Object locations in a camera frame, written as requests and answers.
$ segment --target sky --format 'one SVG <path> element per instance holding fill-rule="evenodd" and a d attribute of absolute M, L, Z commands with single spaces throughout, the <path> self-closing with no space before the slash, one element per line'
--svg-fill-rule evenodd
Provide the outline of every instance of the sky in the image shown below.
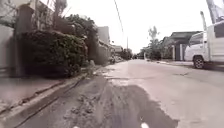
<path fill-rule="evenodd" d="M 114 0 L 67 0 L 64 14 L 86 15 L 98 26 L 109 26 L 110 39 L 114 44 L 138 53 L 149 44 L 148 29 L 156 26 L 160 35 L 170 36 L 175 31 L 203 30 L 200 11 L 211 25 L 206 0 L 116 0 L 124 32 Z"/>

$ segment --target car window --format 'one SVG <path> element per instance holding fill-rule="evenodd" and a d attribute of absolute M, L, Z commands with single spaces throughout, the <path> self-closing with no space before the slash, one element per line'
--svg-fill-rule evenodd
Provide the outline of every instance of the car window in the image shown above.
<path fill-rule="evenodd" d="M 203 39 L 203 34 L 194 35 L 190 39 L 190 45 L 201 44 Z"/>
<path fill-rule="evenodd" d="M 224 38 L 224 23 L 220 23 L 214 26 L 215 37 L 216 38 Z"/>

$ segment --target parked car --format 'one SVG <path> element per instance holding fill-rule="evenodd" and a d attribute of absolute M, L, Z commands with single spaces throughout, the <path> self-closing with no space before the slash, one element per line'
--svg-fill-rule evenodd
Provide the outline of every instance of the parked car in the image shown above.
<path fill-rule="evenodd" d="M 211 25 L 207 31 L 195 34 L 185 50 L 185 60 L 193 61 L 197 69 L 207 64 L 224 64 L 224 21 Z"/>

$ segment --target shrub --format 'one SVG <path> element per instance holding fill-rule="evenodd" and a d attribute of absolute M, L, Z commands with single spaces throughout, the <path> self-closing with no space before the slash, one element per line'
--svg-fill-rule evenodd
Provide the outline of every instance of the shrub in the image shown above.
<path fill-rule="evenodd" d="M 21 64 L 27 75 L 70 77 L 87 58 L 85 43 L 71 35 L 34 31 L 18 37 Z"/>

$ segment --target wet road surface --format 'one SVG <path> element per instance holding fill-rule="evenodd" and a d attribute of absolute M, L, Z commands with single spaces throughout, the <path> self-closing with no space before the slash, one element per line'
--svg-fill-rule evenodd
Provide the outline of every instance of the wet road surface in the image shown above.
<path fill-rule="evenodd" d="M 224 73 L 132 60 L 102 68 L 19 128 L 222 128 Z"/>

